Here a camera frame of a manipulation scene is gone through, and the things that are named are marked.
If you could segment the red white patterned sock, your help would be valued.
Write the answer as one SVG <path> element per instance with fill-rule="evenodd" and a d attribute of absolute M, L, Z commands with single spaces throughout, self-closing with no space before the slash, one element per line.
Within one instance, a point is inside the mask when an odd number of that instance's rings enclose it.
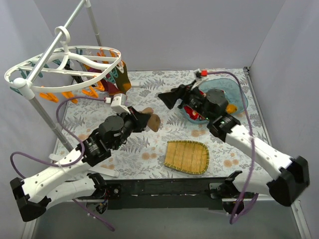
<path fill-rule="evenodd" d="M 198 112 L 196 112 L 195 110 L 193 110 L 191 107 L 189 106 L 184 106 L 184 111 L 186 113 L 186 115 L 191 119 L 191 120 L 195 120 L 195 121 L 204 121 L 205 118 L 203 116 L 201 116 Z"/>

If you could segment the mustard yellow sock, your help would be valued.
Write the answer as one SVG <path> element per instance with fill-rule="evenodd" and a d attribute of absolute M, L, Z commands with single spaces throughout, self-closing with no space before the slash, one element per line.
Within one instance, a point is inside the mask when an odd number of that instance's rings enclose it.
<path fill-rule="evenodd" d="M 236 113 L 237 110 L 238 110 L 238 108 L 234 104 L 228 104 L 226 107 L 226 112 L 230 115 Z"/>

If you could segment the white round clip hanger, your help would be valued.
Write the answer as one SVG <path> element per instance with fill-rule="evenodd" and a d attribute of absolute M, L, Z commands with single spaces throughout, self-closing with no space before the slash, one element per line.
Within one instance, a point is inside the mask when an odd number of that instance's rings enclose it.
<path fill-rule="evenodd" d="M 10 87 L 20 92 L 24 91 L 24 89 L 39 93 L 69 92 L 86 88 L 99 82 L 107 74 L 111 73 L 116 66 L 121 65 L 122 54 L 117 49 L 90 45 L 69 46 L 70 34 L 65 27 L 56 27 L 55 33 L 62 37 L 62 40 L 60 40 L 61 47 L 53 48 L 51 53 L 41 53 L 9 68 L 4 74 L 4 79 Z M 71 61 L 87 65 L 102 72 L 66 70 L 67 63 Z M 34 83 L 40 73 L 87 77 L 89 80 L 76 85 L 41 87 Z"/>

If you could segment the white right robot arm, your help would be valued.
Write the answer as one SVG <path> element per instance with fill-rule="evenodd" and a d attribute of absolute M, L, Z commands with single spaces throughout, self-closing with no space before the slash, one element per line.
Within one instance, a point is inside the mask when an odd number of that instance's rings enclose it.
<path fill-rule="evenodd" d="M 267 177 L 254 179 L 247 186 L 235 177 L 225 186 L 229 197 L 237 198 L 243 191 L 265 194 L 289 207 L 309 186 L 307 160 L 301 156 L 293 158 L 251 136 L 238 119 L 227 113 L 228 101 L 222 90 L 210 89 L 202 94 L 198 87 L 189 84 L 159 93 L 158 97 L 168 109 L 180 100 L 178 108 L 189 106 L 195 110 L 208 120 L 207 128 L 214 137 L 237 148 L 268 173 Z"/>

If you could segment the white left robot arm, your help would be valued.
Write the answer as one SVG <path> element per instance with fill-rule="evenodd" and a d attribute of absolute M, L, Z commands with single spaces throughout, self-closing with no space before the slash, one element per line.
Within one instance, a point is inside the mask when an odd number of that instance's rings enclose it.
<path fill-rule="evenodd" d="M 105 196 L 104 179 L 97 173 L 73 182 L 69 179 L 109 158 L 111 152 L 125 144 L 132 133 L 144 131 L 154 114 L 150 108 L 141 112 L 133 107 L 128 110 L 127 113 L 107 117 L 84 141 L 48 168 L 28 178 L 20 176 L 10 181 L 24 222 L 37 219 L 47 209 L 64 201 L 87 196 L 101 199 Z"/>

